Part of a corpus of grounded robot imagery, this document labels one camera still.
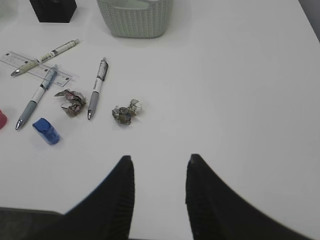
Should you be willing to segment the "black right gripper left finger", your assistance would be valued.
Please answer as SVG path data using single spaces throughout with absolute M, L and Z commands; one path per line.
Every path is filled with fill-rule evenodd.
M 34 240 L 127 240 L 135 205 L 135 172 L 123 156 L 100 185 Z

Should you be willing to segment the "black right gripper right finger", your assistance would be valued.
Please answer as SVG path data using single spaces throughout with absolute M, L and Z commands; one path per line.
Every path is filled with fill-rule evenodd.
M 199 154 L 187 164 L 185 204 L 195 240 L 306 240 L 234 192 Z

